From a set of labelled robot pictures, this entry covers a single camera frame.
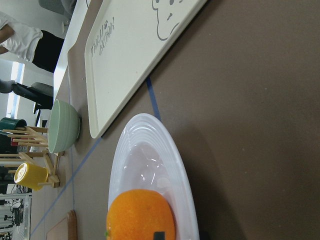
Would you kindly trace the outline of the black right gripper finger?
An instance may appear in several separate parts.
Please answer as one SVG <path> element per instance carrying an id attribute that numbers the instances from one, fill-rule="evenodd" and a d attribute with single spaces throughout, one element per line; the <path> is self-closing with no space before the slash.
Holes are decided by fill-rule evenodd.
<path id="1" fill-rule="evenodd" d="M 155 231 L 153 233 L 153 240 L 165 240 L 165 232 L 164 231 Z"/>

